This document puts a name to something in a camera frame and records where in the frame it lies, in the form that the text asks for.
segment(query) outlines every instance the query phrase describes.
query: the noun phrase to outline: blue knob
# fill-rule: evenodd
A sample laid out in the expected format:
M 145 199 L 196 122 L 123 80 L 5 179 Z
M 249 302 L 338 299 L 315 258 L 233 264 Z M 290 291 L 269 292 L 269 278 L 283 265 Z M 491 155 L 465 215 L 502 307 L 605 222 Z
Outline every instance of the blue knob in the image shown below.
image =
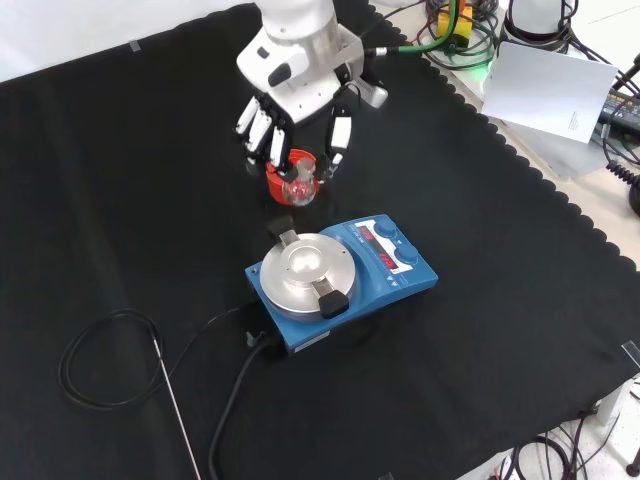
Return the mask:
M 395 253 L 398 260 L 409 265 L 415 265 L 420 258 L 418 250 L 413 245 L 400 245 Z
M 396 236 L 398 227 L 388 218 L 381 218 L 376 221 L 375 227 L 373 227 L 376 233 L 385 238 L 393 238 Z

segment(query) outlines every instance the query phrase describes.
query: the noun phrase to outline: digital display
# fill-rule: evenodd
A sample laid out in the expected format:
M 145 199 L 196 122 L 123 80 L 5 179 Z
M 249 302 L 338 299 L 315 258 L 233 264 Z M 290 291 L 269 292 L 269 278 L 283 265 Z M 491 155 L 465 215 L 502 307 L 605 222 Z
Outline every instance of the digital display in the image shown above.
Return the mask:
M 369 242 L 369 245 L 371 245 L 371 247 L 375 250 L 375 252 L 380 257 L 380 260 L 382 260 L 382 263 L 384 263 L 389 270 L 395 270 L 396 268 L 398 268 L 398 265 L 396 265 L 396 262 L 394 262 L 393 259 L 389 256 L 389 254 L 385 251 L 385 249 L 382 248 L 382 245 L 380 245 L 380 242 L 378 242 L 376 237 L 373 236 L 373 234 L 371 233 L 371 230 L 369 230 L 367 226 L 362 225 L 358 227 L 358 230 L 360 230 L 360 234 L 362 234 L 364 239 L 367 242 Z

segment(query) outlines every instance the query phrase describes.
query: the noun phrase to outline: robot finger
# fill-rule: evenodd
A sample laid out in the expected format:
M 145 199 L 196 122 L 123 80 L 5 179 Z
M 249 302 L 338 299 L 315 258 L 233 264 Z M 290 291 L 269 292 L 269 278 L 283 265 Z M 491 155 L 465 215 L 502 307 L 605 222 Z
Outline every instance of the robot finger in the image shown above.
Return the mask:
M 286 183 L 291 183 L 298 176 L 297 169 L 289 161 L 290 151 L 291 139 L 289 135 L 287 135 L 287 132 L 281 125 L 275 127 L 273 130 L 269 160 L 278 172 L 280 178 Z
M 249 104 L 245 107 L 242 115 L 240 115 L 240 119 L 238 120 L 238 124 L 236 125 L 236 133 L 241 137 L 245 136 L 249 126 L 253 122 L 258 110 L 260 108 L 260 102 L 256 97 L 252 97 L 249 101 Z
M 253 159 L 260 157 L 267 141 L 269 133 L 273 127 L 273 119 L 262 108 L 258 108 L 251 129 L 249 138 L 245 142 L 247 156 Z
M 349 141 L 351 140 L 351 111 L 346 105 L 336 105 L 333 108 L 329 127 L 327 129 L 325 162 L 319 169 L 319 182 L 325 183 L 333 178 L 342 160 L 344 160 Z

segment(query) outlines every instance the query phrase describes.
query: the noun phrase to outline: black cloth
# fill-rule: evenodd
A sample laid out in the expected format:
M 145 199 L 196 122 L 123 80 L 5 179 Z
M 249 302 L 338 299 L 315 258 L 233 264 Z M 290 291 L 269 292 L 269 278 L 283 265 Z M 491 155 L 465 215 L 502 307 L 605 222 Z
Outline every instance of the black cloth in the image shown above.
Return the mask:
M 336 3 L 353 31 L 379 18 L 364 0 Z M 251 95 L 235 58 L 259 25 L 254 7 L 234 8 L 0 87 L 1 478 L 192 478 L 166 390 L 86 412 L 60 394 L 56 364 L 82 327 L 134 307 L 171 365 L 200 325 L 250 299 L 243 270 L 281 210 L 231 135 Z M 384 24 L 366 43 L 402 41 Z M 387 213 L 440 282 L 318 348 L 257 360 L 222 437 L 227 480 L 457 478 L 634 373 L 620 348 L 640 340 L 633 263 L 427 61 L 374 69 L 389 101 L 345 97 L 352 149 L 296 222 Z M 294 144 L 320 153 L 325 117 Z M 256 307 L 218 321 L 175 374 L 201 468 L 250 321 L 268 324 Z M 116 400 L 153 362 L 145 332 L 121 324 L 74 372 Z

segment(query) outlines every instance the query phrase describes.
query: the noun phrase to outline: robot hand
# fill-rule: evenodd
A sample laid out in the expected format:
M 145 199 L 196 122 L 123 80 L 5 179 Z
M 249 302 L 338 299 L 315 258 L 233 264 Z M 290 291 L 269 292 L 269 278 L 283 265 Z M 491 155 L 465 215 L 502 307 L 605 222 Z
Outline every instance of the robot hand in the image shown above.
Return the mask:
M 289 161 L 294 132 L 291 116 L 266 94 L 251 99 L 236 126 L 247 162 L 251 166 L 270 163 L 286 183 L 298 176 L 296 166 Z M 350 138 L 351 112 L 346 105 L 334 103 L 326 132 L 325 156 L 316 164 L 315 175 L 320 183 L 333 178 L 347 153 Z
M 362 40 L 336 20 L 333 0 L 257 0 L 263 28 L 238 56 L 238 67 L 258 92 L 236 126 L 244 156 L 256 169 L 271 164 L 285 182 L 297 178 L 289 151 L 295 130 L 318 112 L 333 108 L 325 158 L 316 163 L 320 182 L 333 176 L 349 145 L 351 115 L 338 97 L 355 84 L 379 107 L 381 85 L 364 73 Z

